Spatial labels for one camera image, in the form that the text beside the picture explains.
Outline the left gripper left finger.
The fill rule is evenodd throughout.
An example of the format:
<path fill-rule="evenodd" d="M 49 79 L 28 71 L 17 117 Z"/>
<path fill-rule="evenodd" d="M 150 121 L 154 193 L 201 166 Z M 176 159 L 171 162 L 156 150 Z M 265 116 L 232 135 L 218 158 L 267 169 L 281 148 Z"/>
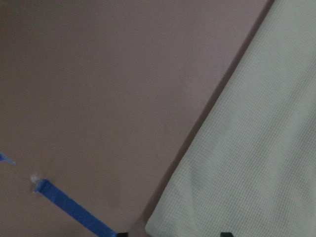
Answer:
<path fill-rule="evenodd" d="M 118 233 L 117 237 L 128 237 L 128 232 L 125 233 Z"/>

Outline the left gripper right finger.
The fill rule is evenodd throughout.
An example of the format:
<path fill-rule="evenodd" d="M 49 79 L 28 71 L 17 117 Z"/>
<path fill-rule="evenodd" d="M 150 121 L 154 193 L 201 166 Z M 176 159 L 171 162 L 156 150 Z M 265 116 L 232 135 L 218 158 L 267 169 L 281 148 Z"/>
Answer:
<path fill-rule="evenodd" d="M 233 234 L 230 232 L 221 232 L 220 237 L 233 237 Z"/>

